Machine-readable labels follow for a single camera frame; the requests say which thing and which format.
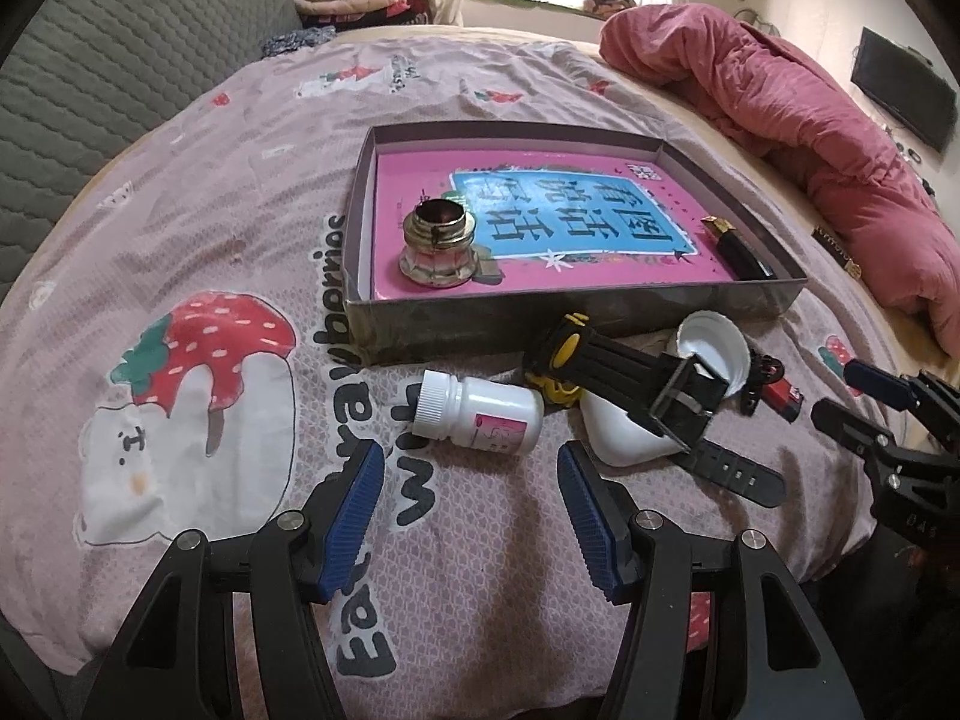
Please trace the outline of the white plastic jar lid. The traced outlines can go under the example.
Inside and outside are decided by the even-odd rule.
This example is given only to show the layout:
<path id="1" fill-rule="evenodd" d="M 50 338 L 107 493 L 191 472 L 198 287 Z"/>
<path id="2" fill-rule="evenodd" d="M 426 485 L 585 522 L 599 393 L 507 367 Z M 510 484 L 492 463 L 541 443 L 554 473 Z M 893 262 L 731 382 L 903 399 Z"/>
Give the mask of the white plastic jar lid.
<path id="1" fill-rule="evenodd" d="M 713 310 L 697 310 L 679 325 L 670 351 L 681 358 L 695 355 L 727 382 L 726 395 L 738 394 L 750 374 L 750 348 L 739 327 Z"/>

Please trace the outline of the black yellow digital watch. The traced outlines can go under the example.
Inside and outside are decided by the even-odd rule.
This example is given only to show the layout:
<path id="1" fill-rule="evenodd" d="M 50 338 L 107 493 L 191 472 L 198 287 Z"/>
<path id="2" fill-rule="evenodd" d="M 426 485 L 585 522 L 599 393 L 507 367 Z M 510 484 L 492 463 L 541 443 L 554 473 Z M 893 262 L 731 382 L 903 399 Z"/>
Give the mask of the black yellow digital watch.
<path id="1" fill-rule="evenodd" d="M 625 411 L 631 424 L 672 440 L 667 456 L 690 475 L 765 509 L 786 500 L 779 473 L 704 437 L 729 380 L 700 355 L 652 356 L 604 337 L 588 316 L 568 314 L 527 348 L 523 369 L 551 405 L 566 408 L 576 395 L 596 395 Z"/>

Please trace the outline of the metal glass ink bottle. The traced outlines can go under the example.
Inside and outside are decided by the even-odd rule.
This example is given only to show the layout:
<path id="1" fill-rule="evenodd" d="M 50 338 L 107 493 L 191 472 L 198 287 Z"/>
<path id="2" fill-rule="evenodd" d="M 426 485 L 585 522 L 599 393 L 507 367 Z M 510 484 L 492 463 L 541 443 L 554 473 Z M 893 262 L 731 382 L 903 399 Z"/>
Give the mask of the metal glass ink bottle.
<path id="1" fill-rule="evenodd" d="M 455 288 L 477 270 L 475 218 L 448 197 L 421 200 L 404 218 L 400 273 L 425 288 Z"/>

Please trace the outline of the small red black object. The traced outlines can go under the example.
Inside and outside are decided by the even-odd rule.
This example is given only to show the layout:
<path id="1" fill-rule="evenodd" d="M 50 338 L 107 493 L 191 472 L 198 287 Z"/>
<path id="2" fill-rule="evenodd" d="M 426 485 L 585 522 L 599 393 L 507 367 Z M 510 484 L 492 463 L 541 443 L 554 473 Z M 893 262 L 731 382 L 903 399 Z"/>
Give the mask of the small red black object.
<path id="1" fill-rule="evenodd" d="M 747 382 L 739 394 L 739 410 L 743 416 L 754 416 L 760 403 L 765 403 L 784 421 L 796 422 L 804 405 L 804 395 L 786 379 L 786 369 L 778 358 L 752 349 Z"/>

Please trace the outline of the black gold mattress label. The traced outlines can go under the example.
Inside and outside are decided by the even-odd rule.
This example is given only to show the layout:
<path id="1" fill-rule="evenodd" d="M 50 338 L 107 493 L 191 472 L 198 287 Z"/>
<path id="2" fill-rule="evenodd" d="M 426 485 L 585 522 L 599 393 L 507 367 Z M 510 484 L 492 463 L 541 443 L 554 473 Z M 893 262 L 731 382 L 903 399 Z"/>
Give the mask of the black gold mattress label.
<path id="1" fill-rule="evenodd" d="M 833 262 L 835 262 L 844 273 L 848 273 L 848 275 L 855 280 L 861 280 L 861 265 L 846 252 L 843 245 L 839 243 L 839 240 L 835 238 L 830 231 L 827 231 L 823 226 L 816 226 L 812 229 L 812 239 L 832 257 Z"/>

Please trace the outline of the white plastic dish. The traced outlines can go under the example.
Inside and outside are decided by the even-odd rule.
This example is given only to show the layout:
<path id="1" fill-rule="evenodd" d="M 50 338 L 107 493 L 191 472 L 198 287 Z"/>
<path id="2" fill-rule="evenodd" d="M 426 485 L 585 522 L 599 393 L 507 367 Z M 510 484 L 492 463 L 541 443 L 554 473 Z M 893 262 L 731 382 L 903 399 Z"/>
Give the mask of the white plastic dish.
<path id="1" fill-rule="evenodd" d="M 670 437 L 654 436 L 622 408 L 590 392 L 581 395 L 579 410 L 590 451 L 604 465 L 631 468 L 680 452 Z"/>

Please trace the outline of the pink rolled quilt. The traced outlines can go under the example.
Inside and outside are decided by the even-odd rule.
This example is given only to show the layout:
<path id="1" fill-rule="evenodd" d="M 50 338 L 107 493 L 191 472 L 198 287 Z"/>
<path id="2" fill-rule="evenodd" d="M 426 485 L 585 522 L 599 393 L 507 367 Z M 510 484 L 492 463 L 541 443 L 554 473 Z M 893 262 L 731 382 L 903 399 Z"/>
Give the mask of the pink rolled quilt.
<path id="1" fill-rule="evenodd" d="M 802 188 L 874 298 L 926 314 L 940 348 L 957 355 L 957 238 L 889 135 L 815 60 L 705 4 L 620 11 L 599 52 Z"/>

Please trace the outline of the white pill bottle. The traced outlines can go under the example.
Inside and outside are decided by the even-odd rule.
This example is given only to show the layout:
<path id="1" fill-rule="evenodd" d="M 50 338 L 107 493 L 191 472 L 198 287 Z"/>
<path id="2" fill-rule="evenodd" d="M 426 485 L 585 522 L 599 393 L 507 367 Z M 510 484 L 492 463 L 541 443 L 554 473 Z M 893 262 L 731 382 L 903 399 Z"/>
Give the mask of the white pill bottle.
<path id="1" fill-rule="evenodd" d="M 544 424 L 544 400 L 530 388 L 438 371 L 423 372 L 412 433 L 462 449 L 524 455 Z"/>

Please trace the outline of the pink Chinese workbook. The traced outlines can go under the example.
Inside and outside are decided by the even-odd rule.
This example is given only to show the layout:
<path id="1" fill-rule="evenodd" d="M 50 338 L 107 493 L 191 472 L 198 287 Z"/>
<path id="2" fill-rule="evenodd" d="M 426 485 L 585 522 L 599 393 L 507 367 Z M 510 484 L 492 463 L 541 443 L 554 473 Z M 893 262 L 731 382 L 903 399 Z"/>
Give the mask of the pink Chinese workbook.
<path id="1" fill-rule="evenodd" d="M 457 288 L 421 288 L 400 273 L 402 223 L 421 200 L 452 197 L 475 218 L 482 270 Z M 374 161 L 376 299 L 540 289 L 730 283 L 701 224 L 713 211 L 662 154 L 571 149 L 381 148 Z"/>

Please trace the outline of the grey shallow cardboard box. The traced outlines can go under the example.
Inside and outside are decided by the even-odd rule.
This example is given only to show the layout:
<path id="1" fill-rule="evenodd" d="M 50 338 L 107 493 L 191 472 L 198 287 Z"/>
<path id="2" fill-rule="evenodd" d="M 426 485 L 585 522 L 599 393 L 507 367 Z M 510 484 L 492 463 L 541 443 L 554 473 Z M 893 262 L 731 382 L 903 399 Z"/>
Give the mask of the grey shallow cardboard box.
<path id="1" fill-rule="evenodd" d="M 781 316 L 807 277 L 742 193 L 664 138 L 534 122 L 371 128 L 343 305 L 373 362 L 526 348 L 579 310 L 628 337 Z"/>

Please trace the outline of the patterned bag on sill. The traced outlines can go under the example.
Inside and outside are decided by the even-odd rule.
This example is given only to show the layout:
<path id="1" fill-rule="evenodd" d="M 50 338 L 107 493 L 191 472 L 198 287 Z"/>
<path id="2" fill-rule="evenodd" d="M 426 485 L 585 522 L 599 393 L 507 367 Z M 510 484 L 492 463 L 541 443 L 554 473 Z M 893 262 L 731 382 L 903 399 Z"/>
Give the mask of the patterned bag on sill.
<path id="1" fill-rule="evenodd" d="M 581 10 L 590 18 L 608 20 L 615 13 L 635 7 L 635 0 L 583 0 Z"/>

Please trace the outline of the blue patterned cloth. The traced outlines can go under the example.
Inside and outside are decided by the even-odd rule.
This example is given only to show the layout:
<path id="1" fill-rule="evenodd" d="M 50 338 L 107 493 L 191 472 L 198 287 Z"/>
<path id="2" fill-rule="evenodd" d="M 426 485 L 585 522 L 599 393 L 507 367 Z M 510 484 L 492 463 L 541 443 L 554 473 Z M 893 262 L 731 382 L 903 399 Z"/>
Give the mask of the blue patterned cloth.
<path id="1" fill-rule="evenodd" d="M 337 36 L 337 30 L 332 25 L 295 29 L 285 34 L 268 37 L 262 44 L 262 57 L 273 59 L 280 55 L 293 54 L 297 50 L 324 46 L 335 36 Z"/>

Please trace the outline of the grey quilted headboard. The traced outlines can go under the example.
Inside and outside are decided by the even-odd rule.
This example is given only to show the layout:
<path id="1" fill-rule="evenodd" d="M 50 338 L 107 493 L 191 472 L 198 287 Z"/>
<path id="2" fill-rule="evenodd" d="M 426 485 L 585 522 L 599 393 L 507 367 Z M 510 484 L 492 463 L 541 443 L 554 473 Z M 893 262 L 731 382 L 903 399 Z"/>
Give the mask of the grey quilted headboard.
<path id="1" fill-rule="evenodd" d="M 2 64 L 2 284 L 117 154 L 299 25 L 293 0 L 46 0 Z"/>

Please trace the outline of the black wall television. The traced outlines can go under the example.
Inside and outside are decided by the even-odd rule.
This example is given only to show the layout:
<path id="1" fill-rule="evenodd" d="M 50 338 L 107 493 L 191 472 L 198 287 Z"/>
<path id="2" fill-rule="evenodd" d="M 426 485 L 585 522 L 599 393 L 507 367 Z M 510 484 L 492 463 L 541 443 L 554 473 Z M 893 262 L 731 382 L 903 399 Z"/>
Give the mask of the black wall television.
<path id="1" fill-rule="evenodd" d="M 935 151 L 950 143 L 957 91 L 911 50 L 862 28 L 851 82 Z"/>

